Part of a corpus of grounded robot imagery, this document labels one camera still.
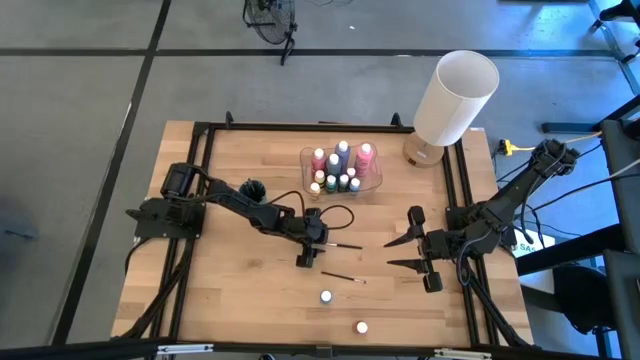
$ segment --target small bottle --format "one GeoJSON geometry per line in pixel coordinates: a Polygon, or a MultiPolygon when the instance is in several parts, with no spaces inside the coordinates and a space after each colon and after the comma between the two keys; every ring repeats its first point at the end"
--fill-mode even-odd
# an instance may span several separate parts
{"type": "Polygon", "coordinates": [[[360,180],[356,178],[351,179],[351,182],[349,183],[349,191],[354,193],[354,195],[360,191],[360,180]]]}
{"type": "Polygon", "coordinates": [[[338,191],[348,191],[349,190],[349,175],[344,174],[340,175],[340,184],[338,185],[338,191]]]}
{"type": "Polygon", "coordinates": [[[316,176],[314,176],[315,182],[320,185],[320,187],[324,187],[324,171],[318,170],[316,171],[316,176]]]}
{"type": "Polygon", "coordinates": [[[358,149],[358,154],[356,154],[356,175],[358,177],[364,177],[369,172],[369,167],[371,166],[371,161],[373,160],[373,151],[371,150],[371,145],[364,143],[358,149]]]}
{"type": "Polygon", "coordinates": [[[327,176],[327,192],[329,194],[336,192],[338,184],[336,184],[336,177],[333,175],[327,176]]]}
{"type": "Polygon", "coordinates": [[[336,155],[340,158],[340,174],[347,172],[347,165],[349,164],[349,155],[351,154],[351,148],[346,141],[340,141],[336,145],[336,155]]]}
{"type": "Polygon", "coordinates": [[[324,156],[324,150],[320,148],[316,149],[316,151],[313,152],[313,156],[311,156],[311,171],[313,171],[312,174],[315,174],[315,172],[318,170],[324,171],[324,169],[326,168],[326,160],[327,159],[324,156]]]}
{"type": "Polygon", "coordinates": [[[311,198],[313,200],[318,200],[320,198],[320,185],[318,185],[318,183],[311,183],[309,190],[311,190],[311,198]]]}
{"type": "Polygon", "coordinates": [[[335,177],[340,176],[340,157],[336,154],[331,154],[327,160],[327,174],[335,177]]]}

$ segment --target lamp base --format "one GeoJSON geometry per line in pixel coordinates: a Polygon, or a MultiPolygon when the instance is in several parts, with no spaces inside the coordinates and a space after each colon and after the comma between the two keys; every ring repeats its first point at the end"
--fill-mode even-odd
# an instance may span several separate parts
{"type": "Polygon", "coordinates": [[[440,162],[444,155],[444,147],[427,144],[413,132],[404,141],[402,155],[411,165],[428,168],[440,162]]]}

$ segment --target desk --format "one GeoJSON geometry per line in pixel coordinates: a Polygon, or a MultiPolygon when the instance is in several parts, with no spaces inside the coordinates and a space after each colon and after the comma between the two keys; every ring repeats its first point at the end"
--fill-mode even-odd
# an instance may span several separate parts
{"type": "MultiPolygon", "coordinates": [[[[187,158],[192,122],[169,121],[153,171],[148,196],[159,197],[169,165],[187,158]]],[[[442,166],[419,169],[402,156],[405,134],[355,132],[290,132],[217,130],[209,167],[211,176],[237,188],[247,178],[262,181],[268,198],[301,190],[299,152],[327,147],[339,140],[376,145],[384,181],[368,197],[342,202],[355,213],[345,230],[331,231],[331,242],[363,246],[363,250],[328,248],[312,269],[295,267],[300,246],[258,233],[246,219],[207,204],[201,238],[196,242],[188,279],[179,340],[381,346],[469,346],[463,296],[451,262],[435,262],[444,290],[427,294],[420,275],[387,265],[391,259],[417,257],[413,242],[382,246],[403,234],[411,205],[425,210],[426,229],[446,227],[447,191],[442,166]],[[366,285],[321,275],[320,271],[367,280],[366,285]],[[322,305],[322,290],[332,291],[322,305]],[[367,335],[353,331],[356,321],[369,325],[367,335]]],[[[496,192],[489,147],[483,130],[463,137],[473,198],[496,192]]],[[[460,188],[459,176],[456,186],[460,188]]],[[[456,192],[461,198],[462,191],[456,192]]],[[[336,202],[312,202],[327,207],[336,202]]],[[[297,197],[282,204],[300,209],[297,197]]],[[[344,223],[339,210],[328,212],[331,225],[344,223]]],[[[112,333],[128,330],[155,296],[167,249],[166,239],[152,239],[132,257],[112,333]]],[[[529,322],[513,258],[502,249],[485,256],[491,295],[519,335],[532,342],[529,322]]],[[[161,335],[167,335],[172,299],[165,308],[161,335]]],[[[480,339],[487,342],[481,304],[475,301],[480,339]]]]}

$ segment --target gray floor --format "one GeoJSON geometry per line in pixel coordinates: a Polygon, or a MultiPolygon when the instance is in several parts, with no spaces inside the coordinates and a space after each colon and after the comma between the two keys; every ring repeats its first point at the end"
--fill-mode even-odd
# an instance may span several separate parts
{"type": "MultiPolygon", "coordinates": [[[[319,7],[311,1],[297,1],[300,48],[607,49],[600,32],[587,32],[594,17],[584,3],[355,0],[319,7]]],[[[160,3],[3,2],[0,47],[145,47],[160,3]]],[[[174,1],[160,47],[269,48],[241,23],[240,11],[237,1],[174,1]]],[[[500,87],[473,124],[487,129],[493,145],[501,138],[535,145],[544,138],[538,129],[544,121],[594,122],[632,97],[610,59],[493,60],[500,87]]],[[[221,121],[229,110],[243,122],[386,124],[399,112],[411,124],[436,62],[293,57],[281,67],[275,57],[156,58],[70,339],[109,336],[134,228],[124,210],[137,207],[146,193],[166,120],[221,121]]],[[[31,242],[0,242],[0,282],[8,289],[0,294],[0,348],[47,341],[140,63],[140,58],[0,58],[0,73],[7,74],[0,85],[1,205],[23,208],[41,234],[31,242]]],[[[526,157],[498,157],[498,174],[526,157]]],[[[531,202],[606,174],[598,150],[573,174],[541,188],[531,202]]],[[[577,233],[617,221],[608,185],[541,216],[577,233]]],[[[591,336],[575,332],[562,316],[540,311],[530,309],[536,343],[594,353],[591,336]],[[548,329],[558,326],[563,330],[550,336],[548,329]]]]}

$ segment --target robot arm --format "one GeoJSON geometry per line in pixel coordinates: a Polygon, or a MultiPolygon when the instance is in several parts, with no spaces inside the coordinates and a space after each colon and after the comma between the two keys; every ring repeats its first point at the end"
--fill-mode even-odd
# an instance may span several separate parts
{"type": "Polygon", "coordinates": [[[479,258],[483,254],[489,254],[503,243],[503,233],[511,226],[516,209],[546,180],[555,175],[571,173],[578,156],[577,151],[567,150],[564,143],[556,140],[543,141],[533,151],[527,167],[491,199],[465,208],[450,209],[447,212],[448,231],[439,229],[425,233],[422,228],[424,212],[419,206],[412,207],[408,214],[410,227],[407,233],[385,247],[417,239],[421,258],[392,260],[388,263],[424,274],[425,290],[429,293],[442,290],[440,274],[434,271],[432,261],[455,261],[458,272],[464,273],[466,277],[466,281],[460,280],[461,285],[471,286],[509,345],[528,346],[509,326],[484,288],[480,286],[467,258],[479,258]]]}
{"type": "Polygon", "coordinates": [[[189,238],[198,237],[204,221],[204,202],[218,204],[247,220],[263,234],[278,236],[299,243],[302,254],[296,258],[296,266],[312,267],[313,260],[322,250],[313,247],[326,244],[329,235],[327,225],[320,220],[320,209],[309,208],[303,216],[295,216],[292,208],[276,204],[259,204],[239,193],[226,182],[210,177],[200,167],[175,163],[162,184],[163,198],[148,199],[140,210],[128,210],[138,220],[136,236],[189,238]],[[188,198],[193,181],[198,175],[206,195],[188,198]]]}

